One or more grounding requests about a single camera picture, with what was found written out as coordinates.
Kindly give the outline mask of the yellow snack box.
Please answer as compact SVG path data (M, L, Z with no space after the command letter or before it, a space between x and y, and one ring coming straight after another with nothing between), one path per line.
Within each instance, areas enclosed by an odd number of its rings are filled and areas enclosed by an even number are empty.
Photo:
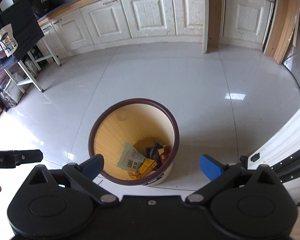
M156 166L157 162L155 160L146 158L136 171L128 172L128 175L131 179L142 179L152 172Z

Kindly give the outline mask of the wooden post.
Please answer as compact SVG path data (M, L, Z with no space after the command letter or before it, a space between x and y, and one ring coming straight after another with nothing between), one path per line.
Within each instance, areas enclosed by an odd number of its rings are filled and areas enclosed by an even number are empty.
M222 0L204 0L203 52L207 54L219 46Z

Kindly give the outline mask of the red cardboard box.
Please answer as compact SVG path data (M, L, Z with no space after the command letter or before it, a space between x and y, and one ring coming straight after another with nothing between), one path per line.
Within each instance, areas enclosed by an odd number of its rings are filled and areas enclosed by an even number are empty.
M146 157L154 160L157 163L155 168L158 169L167 161L170 152L171 150L168 145L155 143L153 147L146 148Z

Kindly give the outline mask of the cream trash bin brown rim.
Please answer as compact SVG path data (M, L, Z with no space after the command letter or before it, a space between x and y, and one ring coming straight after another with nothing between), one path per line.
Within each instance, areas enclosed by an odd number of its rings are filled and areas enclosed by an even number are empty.
M143 98L118 102L104 111L94 123L88 140L90 157L104 157L102 176L125 186L154 186L162 183L170 174L179 148L179 128L173 114L162 104ZM159 168L144 178L133 179L118 167L126 144L145 154L156 144L167 145L170 153Z

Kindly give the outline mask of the white metal shelf rack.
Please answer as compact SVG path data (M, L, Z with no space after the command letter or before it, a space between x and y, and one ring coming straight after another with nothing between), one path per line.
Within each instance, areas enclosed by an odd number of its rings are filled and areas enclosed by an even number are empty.
M34 85L42 93L45 92L36 79L42 71L40 66L42 63L54 61L58 66L62 65L58 56L65 52L65 46L61 39L56 34L49 32L44 34L45 36L27 52L21 61L4 67L7 58L0 58L0 97L7 107L18 104L21 95L26 93L29 85Z

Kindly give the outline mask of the cream cabinet row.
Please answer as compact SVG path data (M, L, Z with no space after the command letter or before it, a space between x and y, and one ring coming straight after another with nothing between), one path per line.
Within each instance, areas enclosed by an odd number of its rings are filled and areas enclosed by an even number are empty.
M275 0L222 0L220 44L261 49ZM203 40L204 0L78 0L39 22L65 46L59 57L155 42Z

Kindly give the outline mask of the black hanging apron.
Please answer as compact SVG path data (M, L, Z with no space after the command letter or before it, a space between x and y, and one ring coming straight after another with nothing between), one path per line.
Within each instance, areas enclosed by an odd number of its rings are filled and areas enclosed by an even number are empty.
M0 13L0 43L17 63L44 37L29 0L18 0Z

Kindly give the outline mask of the light blue plastic bag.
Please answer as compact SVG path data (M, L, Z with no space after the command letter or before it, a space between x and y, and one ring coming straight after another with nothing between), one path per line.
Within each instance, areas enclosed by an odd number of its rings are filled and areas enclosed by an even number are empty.
M127 172L137 171L145 159L146 157L139 153L133 145L126 143L117 167Z

